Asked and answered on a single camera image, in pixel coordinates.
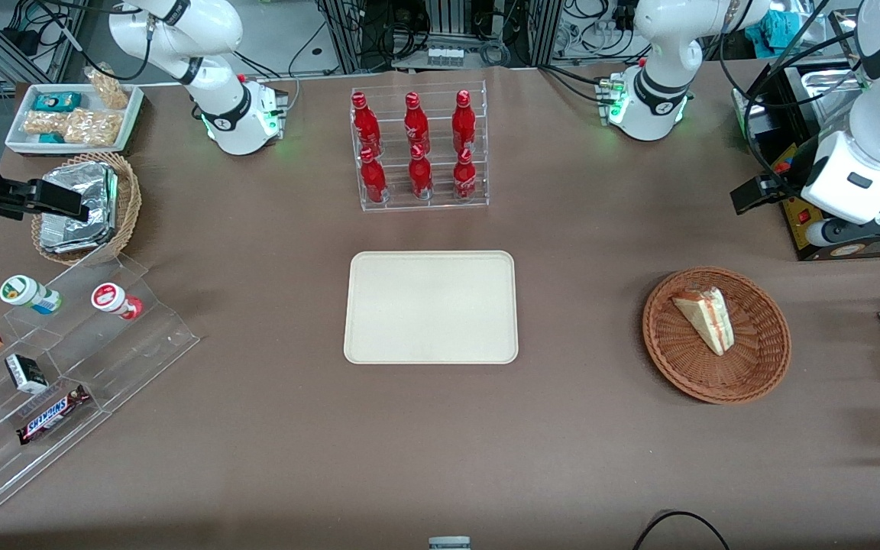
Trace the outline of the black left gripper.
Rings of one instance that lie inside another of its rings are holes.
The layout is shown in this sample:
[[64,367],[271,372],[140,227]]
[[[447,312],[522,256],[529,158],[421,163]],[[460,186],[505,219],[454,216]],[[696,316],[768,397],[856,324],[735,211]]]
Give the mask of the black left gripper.
[[761,179],[749,179],[730,192],[730,201],[737,215],[769,203],[799,198],[809,183],[807,172],[785,172],[762,175]]

